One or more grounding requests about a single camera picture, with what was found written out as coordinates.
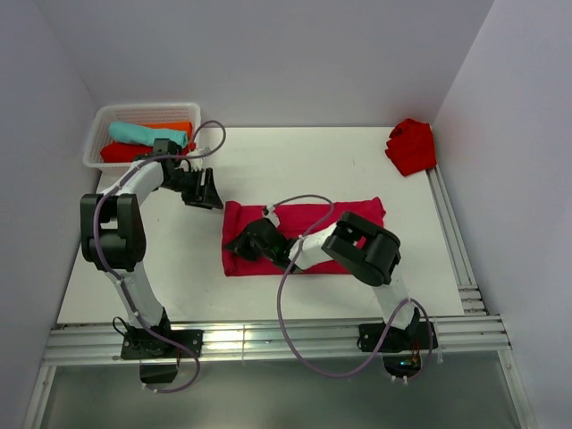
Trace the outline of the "pink t shirt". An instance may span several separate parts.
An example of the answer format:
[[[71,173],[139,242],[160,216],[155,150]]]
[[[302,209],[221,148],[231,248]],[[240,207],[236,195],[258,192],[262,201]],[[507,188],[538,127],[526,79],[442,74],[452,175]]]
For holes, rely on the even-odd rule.
[[[326,203],[278,206],[275,209],[280,221],[278,231],[289,239],[296,238],[310,225],[326,215],[328,210],[329,205]],[[321,223],[320,227],[324,228],[335,223],[347,211],[360,215],[380,226],[383,225],[383,219],[386,215],[382,200],[378,197],[361,201],[336,202],[332,216]],[[237,201],[227,202],[223,213],[222,244],[230,243],[249,223],[262,217],[263,207],[261,205],[245,206]],[[252,262],[234,255],[225,248],[222,250],[222,264],[224,275],[227,277],[279,275],[283,273],[281,268],[273,265],[271,261],[265,258]],[[323,262],[306,270],[307,274],[346,274],[347,272],[341,265],[333,261]]]

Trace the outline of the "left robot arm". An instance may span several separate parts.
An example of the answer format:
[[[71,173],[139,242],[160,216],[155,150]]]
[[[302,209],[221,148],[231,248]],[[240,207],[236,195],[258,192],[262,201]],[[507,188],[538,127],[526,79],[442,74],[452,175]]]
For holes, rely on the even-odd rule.
[[[171,352],[174,335],[143,265],[147,237],[140,207],[152,192],[168,189],[186,206],[222,209],[214,170],[191,165],[208,155],[185,156],[170,140],[159,139],[153,151],[136,158],[113,185],[80,199],[81,253],[114,284],[128,313],[128,326],[145,331],[142,347],[154,357]]]

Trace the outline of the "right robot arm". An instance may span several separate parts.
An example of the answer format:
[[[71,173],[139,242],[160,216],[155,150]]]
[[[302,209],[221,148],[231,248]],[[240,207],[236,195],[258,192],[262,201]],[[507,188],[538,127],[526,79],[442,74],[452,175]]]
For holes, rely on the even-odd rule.
[[[279,219],[268,210],[224,248],[250,262],[265,259],[281,272],[308,273],[334,262],[358,281],[371,286],[385,314],[409,298],[408,289],[396,274],[400,240],[392,232],[353,212],[345,212],[336,223],[298,238],[278,230]]]

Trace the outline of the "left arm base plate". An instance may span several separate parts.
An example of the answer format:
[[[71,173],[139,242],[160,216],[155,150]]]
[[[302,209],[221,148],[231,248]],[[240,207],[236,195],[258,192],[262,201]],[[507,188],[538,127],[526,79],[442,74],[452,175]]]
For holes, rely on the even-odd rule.
[[[202,330],[185,329],[170,331],[165,337],[172,343],[177,342],[184,346],[198,358],[201,355],[203,334]],[[181,351],[172,343],[159,340],[143,329],[135,329],[124,334],[121,359],[190,358],[188,352]]]

